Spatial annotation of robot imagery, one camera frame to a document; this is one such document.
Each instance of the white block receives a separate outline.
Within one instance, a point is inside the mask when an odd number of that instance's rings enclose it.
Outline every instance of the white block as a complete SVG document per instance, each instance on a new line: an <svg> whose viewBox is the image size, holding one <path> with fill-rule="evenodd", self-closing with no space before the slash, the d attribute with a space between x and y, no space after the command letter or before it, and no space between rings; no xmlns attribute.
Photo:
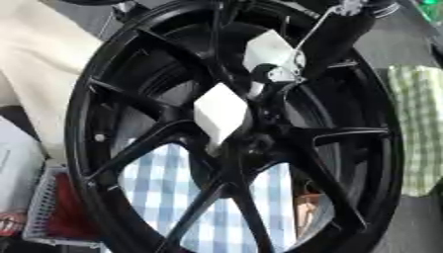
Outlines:
<svg viewBox="0 0 443 253"><path fill-rule="evenodd" d="M249 72L263 63L283 66L293 56L293 51L285 39L274 30L269 30L247 43L243 66Z"/></svg>
<svg viewBox="0 0 443 253"><path fill-rule="evenodd" d="M221 145L243 124L246 110L247 103L219 83L194 102L194 119L212 145Z"/></svg>

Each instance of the black spoke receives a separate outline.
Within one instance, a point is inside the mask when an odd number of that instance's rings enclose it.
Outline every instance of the black spoke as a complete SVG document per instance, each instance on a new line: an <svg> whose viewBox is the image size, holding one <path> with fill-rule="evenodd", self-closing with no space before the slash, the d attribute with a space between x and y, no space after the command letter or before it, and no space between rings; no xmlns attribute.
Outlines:
<svg viewBox="0 0 443 253"><path fill-rule="evenodd" d="M366 228L366 222L362 215L352 205L346 192L323 163L318 153L310 148L299 149L299 151L304 159L292 163L301 165L301 169L331 199L335 208L337 224L343 228Z"/></svg>
<svg viewBox="0 0 443 253"><path fill-rule="evenodd" d="M194 123L191 120L180 120L175 122L155 124L144 135L119 152L115 157L106 162L96 172L88 177L88 180L94 180L104 172L113 171L120 174L127 165L137 160L144 154L152 151L156 147L165 144L175 132L186 129Z"/></svg>
<svg viewBox="0 0 443 253"><path fill-rule="evenodd" d="M213 23L211 28L211 40L209 52L215 59L219 59L219 42L221 30L221 13L223 10L223 2L216 2L214 7Z"/></svg>
<svg viewBox="0 0 443 253"><path fill-rule="evenodd" d="M238 205L241 214L246 220L246 223L254 236L255 242L257 243L258 252L274 252L271 238L269 237L265 224L263 223L263 219L260 216L260 212L254 203L248 187L242 184L240 187L235 189L236 192L233 199Z"/></svg>
<svg viewBox="0 0 443 253"><path fill-rule="evenodd" d="M197 219L221 196L224 187L220 176L204 186L155 252L169 252L170 248L176 247Z"/></svg>
<svg viewBox="0 0 443 253"><path fill-rule="evenodd" d="M195 126L195 130L201 131L198 126ZM213 173L220 169L217 160L206 150L209 141L205 137L198 137L198 133L195 133L193 136L184 135L177 142L188 150L195 162L204 166L209 172Z"/></svg>
<svg viewBox="0 0 443 253"><path fill-rule="evenodd" d="M171 107L155 99L140 96L139 94L125 90L118 86L111 85L109 83L99 81L94 78L90 78L90 84L94 89L100 88L112 93L120 101L141 111L142 113L147 114L155 120L158 120L161 117L164 110Z"/></svg>
<svg viewBox="0 0 443 253"><path fill-rule="evenodd" d="M294 137L302 136L316 146L339 142L346 139L360 139L388 136L386 128L339 127L339 128L293 128Z"/></svg>
<svg viewBox="0 0 443 253"><path fill-rule="evenodd" d="M214 82L211 70L208 68L205 61L188 48L172 42L152 31L138 30L138 37L142 41L141 47L151 50L155 46L158 46L160 49L163 49L177 61L182 63L182 65L194 75L194 78L201 85L207 85Z"/></svg>

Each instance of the black wheel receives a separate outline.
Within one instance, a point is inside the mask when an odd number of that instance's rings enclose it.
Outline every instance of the black wheel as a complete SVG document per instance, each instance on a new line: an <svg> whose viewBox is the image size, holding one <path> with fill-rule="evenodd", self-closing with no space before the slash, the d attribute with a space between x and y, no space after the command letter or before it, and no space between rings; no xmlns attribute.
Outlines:
<svg viewBox="0 0 443 253"><path fill-rule="evenodd" d="M248 101L249 124L210 155L192 102L219 81L246 100L246 42L284 29L296 43L314 22L285 5L258 1L219 34L213 28L218 8L178 1L137 17L104 43L75 86L66 121L69 171L103 240L115 253L189 252L177 243L187 229L217 199L233 198L258 251L273 252L248 185L287 163L294 189L309 181L327 199L288 252L370 252L401 187L402 145L388 90L352 51L347 58L355 64L331 67L301 86L273 86ZM181 96L168 100L174 89ZM134 123L134 114L144 122ZM123 128L133 126L141 128L138 138L121 146ZM188 149L201 188L166 237L142 220L119 185L128 164L165 143Z"/></svg>

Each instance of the plastic basket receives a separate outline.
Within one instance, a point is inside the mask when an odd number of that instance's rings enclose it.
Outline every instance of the plastic basket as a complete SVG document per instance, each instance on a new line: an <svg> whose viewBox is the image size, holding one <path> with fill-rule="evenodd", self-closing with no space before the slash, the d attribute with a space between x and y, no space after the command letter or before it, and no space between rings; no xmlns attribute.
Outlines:
<svg viewBox="0 0 443 253"><path fill-rule="evenodd" d="M66 168L58 165L46 165L28 210L28 222L23 231L23 239L52 246L67 245L98 248L100 243L95 241L74 240L47 235L47 221L55 209L55 176L59 173L66 173L66 171Z"/></svg>

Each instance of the gray floor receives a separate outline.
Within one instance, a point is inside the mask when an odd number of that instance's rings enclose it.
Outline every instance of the gray floor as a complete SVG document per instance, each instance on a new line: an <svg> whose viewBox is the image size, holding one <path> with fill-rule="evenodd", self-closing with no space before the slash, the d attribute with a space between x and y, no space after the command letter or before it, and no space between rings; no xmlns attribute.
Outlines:
<svg viewBox="0 0 443 253"><path fill-rule="evenodd" d="M79 7L56 0L43 1L102 40L120 26L110 18L110 7ZM162 0L140 2L153 7ZM380 21L357 47L376 68L393 64L436 66L423 34L407 19L405 10ZM443 252L443 220L437 195L402 197L390 229L375 252Z"/></svg>

